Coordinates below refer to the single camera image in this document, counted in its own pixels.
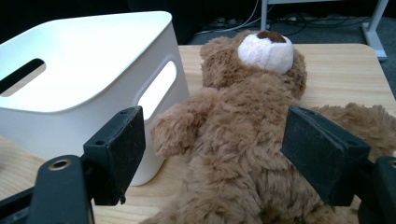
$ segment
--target white plastic bin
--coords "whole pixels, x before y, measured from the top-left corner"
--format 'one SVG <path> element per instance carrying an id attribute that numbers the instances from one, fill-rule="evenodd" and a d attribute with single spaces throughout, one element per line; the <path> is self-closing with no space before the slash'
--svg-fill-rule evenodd
<path id="1" fill-rule="evenodd" d="M 131 185 L 155 176 L 149 131 L 156 116 L 189 97 L 172 17 L 126 13 L 50 21 L 0 45 L 0 81 L 33 59 L 45 70 L 0 97 L 0 134 L 37 157 L 82 155 L 117 112 L 142 105 L 147 148 Z"/>

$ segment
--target light wood surface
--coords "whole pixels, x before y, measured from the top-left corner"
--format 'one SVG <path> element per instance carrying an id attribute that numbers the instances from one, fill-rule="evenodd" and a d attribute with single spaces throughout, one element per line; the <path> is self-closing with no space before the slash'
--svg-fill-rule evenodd
<path id="1" fill-rule="evenodd" d="M 308 70 L 304 106 L 383 105 L 396 116 L 396 104 L 374 51 L 364 45 L 295 45 Z M 180 46 L 191 93 L 201 88 L 200 46 Z M 0 200 L 32 187 L 44 161 L 28 155 L 0 136 Z M 153 216 L 177 193 L 186 160 L 165 161 L 147 184 L 129 187 L 124 205 L 93 208 L 96 223 L 136 223 Z"/>

